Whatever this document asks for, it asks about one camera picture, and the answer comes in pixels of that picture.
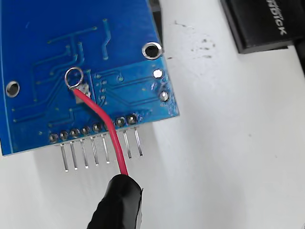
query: blue circuit board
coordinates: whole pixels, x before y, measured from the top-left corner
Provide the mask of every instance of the blue circuit board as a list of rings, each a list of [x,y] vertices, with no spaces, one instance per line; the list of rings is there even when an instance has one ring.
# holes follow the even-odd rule
[[[96,134],[100,118],[64,82],[71,67],[82,69],[89,97],[113,121],[132,114],[142,124],[179,114],[163,56],[148,60],[142,52],[160,43],[146,0],[2,0],[0,32],[3,155],[61,143],[50,135],[74,128]],[[162,77],[154,77],[159,69]],[[12,82],[15,97],[8,94]]]

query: white surface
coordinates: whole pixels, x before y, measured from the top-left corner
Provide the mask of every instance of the white surface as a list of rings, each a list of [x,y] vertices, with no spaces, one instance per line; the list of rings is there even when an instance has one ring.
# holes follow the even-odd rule
[[[218,0],[162,4],[181,116],[139,129],[142,158],[129,132],[142,228],[300,229],[305,80],[295,50],[238,55]],[[59,147],[1,159],[0,228],[86,228],[118,173],[113,150],[106,165],[96,144],[101,165],[90,154],[89,170],[72,170],[68,148],[69,173]]]

